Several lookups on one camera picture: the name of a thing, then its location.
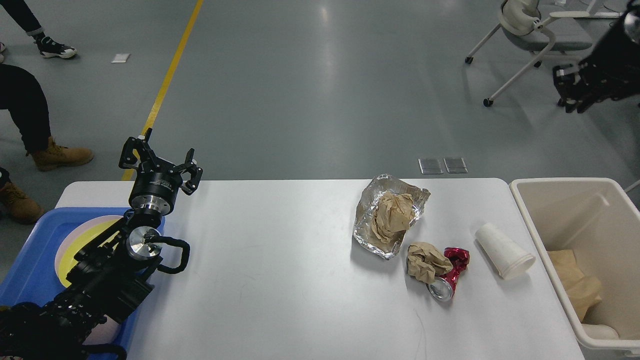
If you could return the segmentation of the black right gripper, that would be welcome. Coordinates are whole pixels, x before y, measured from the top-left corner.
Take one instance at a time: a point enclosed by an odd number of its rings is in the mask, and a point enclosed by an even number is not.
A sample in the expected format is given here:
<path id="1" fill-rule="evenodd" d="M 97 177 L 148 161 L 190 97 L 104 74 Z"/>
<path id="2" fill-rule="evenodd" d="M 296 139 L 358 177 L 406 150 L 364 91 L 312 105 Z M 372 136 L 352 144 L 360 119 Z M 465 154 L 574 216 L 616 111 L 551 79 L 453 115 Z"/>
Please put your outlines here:
<path id="1" fill-rule="evenodd" d="M 580 64 L 552 68 L 553 84 L 565 101 L 565 113 L 583 114 L 605 100 L 624 100 L 639 94 L 639 44 L 621 22 L 615 23 Z"/>

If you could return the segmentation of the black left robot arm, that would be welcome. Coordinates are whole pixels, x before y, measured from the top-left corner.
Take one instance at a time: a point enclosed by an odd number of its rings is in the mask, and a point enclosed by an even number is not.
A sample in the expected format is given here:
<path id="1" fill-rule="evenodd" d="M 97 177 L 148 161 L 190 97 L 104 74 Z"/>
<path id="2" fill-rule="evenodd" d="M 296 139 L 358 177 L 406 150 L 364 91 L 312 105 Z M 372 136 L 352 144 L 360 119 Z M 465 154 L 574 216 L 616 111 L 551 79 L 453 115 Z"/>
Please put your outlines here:
<path id="1" fill-rule="evenodd" d="M 181 164 L 155 155 L 148 128 L 123 144 L 119 167 L 136 173 L 130 208 L 74 254 L 69 287 L 39 306 L 23 301 L 1 313 L 1 355 L 23 360 L 87 360 L 92 354 L 128 357 L 119 344 L 86 344 L 96 326 L 126 321 L 153 291 L 155 271 L 178 274 L 190 259 L 190 244 L 161 235 L 162 218 L 173 212 L 179 191 L 192 195 L 203 170 L 187 151 Z"/>

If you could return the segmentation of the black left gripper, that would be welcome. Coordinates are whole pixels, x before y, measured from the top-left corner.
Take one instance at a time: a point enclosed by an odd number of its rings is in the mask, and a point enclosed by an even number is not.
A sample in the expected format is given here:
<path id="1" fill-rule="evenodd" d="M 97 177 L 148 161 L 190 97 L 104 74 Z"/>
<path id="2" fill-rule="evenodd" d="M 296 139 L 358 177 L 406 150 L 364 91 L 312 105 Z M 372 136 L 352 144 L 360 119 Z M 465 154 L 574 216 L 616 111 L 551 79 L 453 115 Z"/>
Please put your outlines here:
<path id="1" fill-rule="evenodd" d="M 180 189 L 188 196 L 197 191 L 204 170 L 194 159 L 194 148 L 190 148 L 183 163 L 173 166 L 173 173 L 161 172 L 160 160 L 149 145 L 152 133 L 150 127 L 138 137 L 130 136 L 122 146 L 118 167 L 135 174 L 128 199 L 131 208 L 168 215 L 174 210 Z M 182 178 L 185 173 L 190 176 L 188 180 Z"/>

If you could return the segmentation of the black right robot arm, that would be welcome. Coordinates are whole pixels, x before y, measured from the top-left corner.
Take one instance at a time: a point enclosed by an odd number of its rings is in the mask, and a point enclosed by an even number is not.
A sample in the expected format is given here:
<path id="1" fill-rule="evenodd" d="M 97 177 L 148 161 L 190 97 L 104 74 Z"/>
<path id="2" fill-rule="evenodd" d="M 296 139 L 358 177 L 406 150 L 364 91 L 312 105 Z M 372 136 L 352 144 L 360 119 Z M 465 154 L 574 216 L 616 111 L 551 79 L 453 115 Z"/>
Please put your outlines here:
<path id="1" fill-rule="evenodd" d="M 605 100 L 619 101 L 640 93 L 640 7 L 629 0 L 626 11 L 592 52 L 578 64 L 552 69 L 553 83 L 567 114 L 582 114 Z"/>

